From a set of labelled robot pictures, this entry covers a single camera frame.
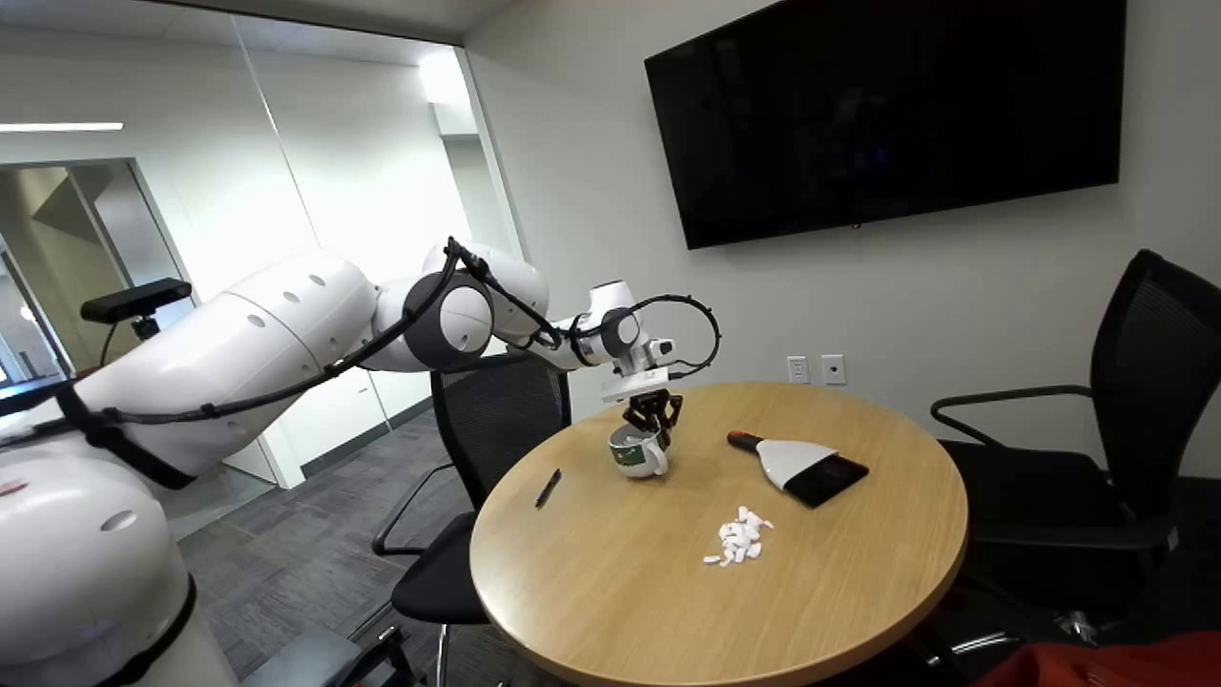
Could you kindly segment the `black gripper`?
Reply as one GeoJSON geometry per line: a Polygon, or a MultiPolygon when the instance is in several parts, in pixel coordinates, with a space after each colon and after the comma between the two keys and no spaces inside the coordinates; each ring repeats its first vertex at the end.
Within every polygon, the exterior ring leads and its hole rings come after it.
{"type": "Polygon", "coordinates": [[[620,421],[635,430],[666,436],[679,425],[684,399],[666,388],[635,393],[620,421]]]}

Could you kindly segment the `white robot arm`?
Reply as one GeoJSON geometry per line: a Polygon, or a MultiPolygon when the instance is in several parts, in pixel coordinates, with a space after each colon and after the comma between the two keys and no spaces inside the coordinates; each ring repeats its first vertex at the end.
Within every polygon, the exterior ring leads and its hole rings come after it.
{"type": "Polygon", "coordinates": [[[557,319],[539,265],[445,245],[379,281],[331,246],[234,281],[133,352],[3,407],[0,687],[235,687],[160,497],[345,371],[441,371],[488,347],[606,365],[616,399],[679,376],[620,281],[557,319]]]}

